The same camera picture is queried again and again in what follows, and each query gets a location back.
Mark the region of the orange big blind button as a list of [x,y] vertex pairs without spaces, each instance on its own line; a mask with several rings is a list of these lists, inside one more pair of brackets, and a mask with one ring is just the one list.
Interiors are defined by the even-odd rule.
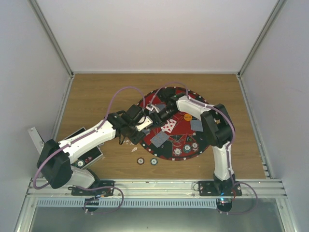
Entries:
[[184,114],[183,118],[184,118],[185,121],[191,121],[193,119],[192,115],[187,114],[187,113]]

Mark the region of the red black chip stack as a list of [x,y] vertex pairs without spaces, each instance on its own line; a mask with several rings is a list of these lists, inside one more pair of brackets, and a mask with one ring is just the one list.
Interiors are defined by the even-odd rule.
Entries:
[[143,158],[138,158],[138,159],[137,159],[137,163],[138,163],[139,165],[144,164],[144,159],[143,159]]

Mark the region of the teal blue chip stack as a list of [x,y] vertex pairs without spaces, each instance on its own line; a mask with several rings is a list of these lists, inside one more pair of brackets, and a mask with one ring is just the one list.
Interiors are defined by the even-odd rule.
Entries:
[[150,163],[151,163],[152,165],[157,165],[157,164],[158,164],[158,160],[157,160],[156,158],[152,158],[152,159],[150,160]]

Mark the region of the purple chips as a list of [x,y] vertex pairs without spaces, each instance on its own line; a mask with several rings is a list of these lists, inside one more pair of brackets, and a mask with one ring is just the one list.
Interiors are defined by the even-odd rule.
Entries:
[[180,156],[182,154],[182,150],[179,148],[179,147],[177,147],[177,148],[175,148],[174,150],[173,150],[173,155],[174,156]]

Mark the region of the dealt blue playing card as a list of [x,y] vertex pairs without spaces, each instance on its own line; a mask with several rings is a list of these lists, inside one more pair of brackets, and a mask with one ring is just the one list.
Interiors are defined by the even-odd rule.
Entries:
[[198,119],[190,121],[191,130],[203,132],[202,122]]

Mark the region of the teal chips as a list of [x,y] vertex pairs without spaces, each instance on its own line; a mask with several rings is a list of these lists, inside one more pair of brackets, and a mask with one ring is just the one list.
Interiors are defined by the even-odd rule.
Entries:
[[190,151],[191,151],[191,146],[189,145],[189,144],[185,144],[184,146],[183,146],[183,151],[185,152],[185,153],[189,153]]

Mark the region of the red chips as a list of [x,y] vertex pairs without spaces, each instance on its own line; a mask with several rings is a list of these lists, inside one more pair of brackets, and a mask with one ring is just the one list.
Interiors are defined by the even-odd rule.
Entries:
[[197,143],[192,143],[192,149],[194,151],[198,150],[198,144]]

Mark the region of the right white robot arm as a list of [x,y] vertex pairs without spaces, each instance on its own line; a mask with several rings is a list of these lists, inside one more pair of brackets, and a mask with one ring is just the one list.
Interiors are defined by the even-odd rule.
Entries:
[[214,155],[214,191],[220,196],[230,192],[236,183],[230,155],[235,128],[224,105],[198,101],[189,96],[188,90],[176,94],[162,87],[155,92],[148,107],[150,111],[156,111],[155,119],[162,123],[178,111],[201,121],[203,133]]

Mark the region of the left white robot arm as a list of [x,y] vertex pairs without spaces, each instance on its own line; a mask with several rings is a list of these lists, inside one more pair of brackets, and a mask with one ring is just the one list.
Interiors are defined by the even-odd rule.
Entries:
[[38,173],[53,189],[71,184],[82,187],[88,195],[95,195],[99,191],[99,182],[89,170],[73,164],[84,153],[116,137],[128,137],[134,143],[139,142],[143,136],[142,130],[152,123],[137,105],[121,115],[108,114],[98,124],[72,138],[45,142],[37,163]]

